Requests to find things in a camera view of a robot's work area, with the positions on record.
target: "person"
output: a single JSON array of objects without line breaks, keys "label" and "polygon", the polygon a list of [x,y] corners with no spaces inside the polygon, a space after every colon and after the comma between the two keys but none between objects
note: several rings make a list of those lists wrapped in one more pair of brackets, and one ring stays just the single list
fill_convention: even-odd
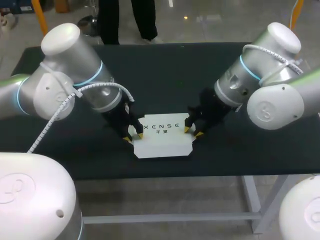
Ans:
[{"label": "person", "polygon": [[[155,0],[131,0],[133,15],[142,39],[161,43],[156,27]],[[119,0],[99,0],[97,26],[104,44],[119,44]]]}]

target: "metal table frame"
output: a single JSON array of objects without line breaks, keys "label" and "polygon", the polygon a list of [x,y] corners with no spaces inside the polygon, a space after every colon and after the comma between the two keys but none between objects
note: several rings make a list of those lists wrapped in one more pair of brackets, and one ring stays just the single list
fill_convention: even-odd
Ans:
[{"label": "metal table frame", "polygon": [[85,224],[120,224],[251,220],[253,233],[262,234],[269,228],[280,209],[284,197],[297,183],[298,179],[298,175],[279,175],[270,193],[266,197],[265,202],[261,205],[254,177],[242,176],[245,196],[250,212],[87,216],[83,217],[83,221]]}]

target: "white shoe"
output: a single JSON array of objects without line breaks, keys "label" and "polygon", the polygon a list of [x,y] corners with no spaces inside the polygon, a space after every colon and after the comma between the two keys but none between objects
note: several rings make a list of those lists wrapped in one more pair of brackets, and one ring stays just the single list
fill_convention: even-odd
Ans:
[{"label": "white shoe", "polygon": [[165,42],[162,41],[162,39],[158,36],[156,36],[154,39],[152,40],[147,40],[142,38],[142,40],[146,43],[146,44],[164,44]]}]

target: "blue led ring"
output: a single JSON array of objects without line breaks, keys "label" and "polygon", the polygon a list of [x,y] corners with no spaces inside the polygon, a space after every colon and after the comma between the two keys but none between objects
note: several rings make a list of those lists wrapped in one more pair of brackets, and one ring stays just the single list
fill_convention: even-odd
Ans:
[{"label": "blue led ring", "polygon": [[101,61],[101,65],[100,65],[100,68],[98,69],[98,71],[96,71],[95,75],[93,75],[92,77],[90,77],[88,80],[85,80],[81,83],[76,83],[76,84],[73,84],[74,87],[80,87],[80,86],[83,86],[83,85],[87,85],[88,83],[90,83],[93,79],[95,79],[99,73],[101,72],[102,70],[102,67],[104,66],[103,62]]},{"label": "blue led ring", "polygon": [[18,87],[18,91],[16,92],[16,102],[18,103],[18,106],[19,106],[20,110],[21,110],[23,113],[25,113],[26,115],[30,115],[30,114],[27,113],[25,110],[23,110],[23,108],[21,107],[20,100],[19,100],[19,93],[20,93],[20,89],[21,89],[21,87],[22,87],[22,84],[24,84],[24,82],[25,82],[28,78],[29,78],[29,77],[27,77],[25,80],[23,80],[23,81],[20,83],[20,85],[19,85],[19,87]]},{"label": "blue led ring", "polygon": [[244,61],[242,60],[242,55],[240,55],[240,63],[242,64],[243,68],[255,79],[258,79],[259,81],[261,80],[260,77],[258,77],[257,75],[255,75],[252,71],[250,71],[249,68],[247,68],[247,66],[245,65]]}]

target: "white cable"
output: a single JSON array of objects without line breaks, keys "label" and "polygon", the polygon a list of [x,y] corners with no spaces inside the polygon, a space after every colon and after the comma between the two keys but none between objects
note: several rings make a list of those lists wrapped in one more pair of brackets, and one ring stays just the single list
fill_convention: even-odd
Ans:
[{"label": "white cable", "polygon": [[242,52],[244,52],[246,49],[255,49],[255,50],[259,50],[259,51],[262,51],[266,54],[269,54],[270,56],[274,57],[276,60],[278,60],[280,63],[282,64],[286,64],[289,62],[288,64],[288,68],[290,68],[291,70],[293,70],[294,72],[296,72],[297,74],[301,75],[303,74],[304,72],[297,66],[295,65],[294,63],[290,63],[289,60],[287,60],[286,58],[284,58],[283,56],[273,52],[273,51],[270,51],[262,46],[257,46],[257,45],[252,45],[252,44],[247,44],[243,47],[242,49]]},{"label": "white cable", "polygon": [[259,81],[259,85],[260,87],[263,85],[263,83],[265,81],[267,81],[269,78],[277,75],[278,73],[280,73],[284,68],[286,68],[289,64],[294,63],[295,60],[292,59],[288,62],[282,63],[280,66],[276,67],[275,69],[272,70],[272,72],[270,72],[269,74],[267,74],[266,76],[264,76],[263,78],[261,78],[261,80]]},{"label": "white cable", "polygon": [[[81,88],[78,89],[78,91],[81,93],[85,90],[88,89],[92,89],[92,88],[100,88],[100,87],[116,87],[121,89],[122,91],[125,92],[125,94],[128,96],[129,101],[130,102],[134,102],[134,98],[132,97],[132,95],[130,94],[130,92],[122,85],[115,83],[115,82],[103,82],[103,83],[95,83],[95,84],[90,84],[87,86],[83,86]],[[60,114],[60,112],[65,108],[65,106],[76,96],[76,93],[71,93],[59,106],[59,108],[57,109],[57,111],[54,113],[54,115],[51,117],[51,119],[48,121],[48,123],[45,125],[44,129],[42,130],[42,132],[40,133],[40,135],[37,137],[37,139],[35,140],[35,142],[32,144],[32,146],[30,147],[30,149],[28,150],[28,154],[32,154],[33,151],[36,149],[36,147],[39,145],[39,143],[41,142],[41,140],[44,138],[44,136],[47,134],[47,132],[49,131],[49,129],[51,128],[52,124],[55,122],[55,120],[57,119],[58,115]]]}]

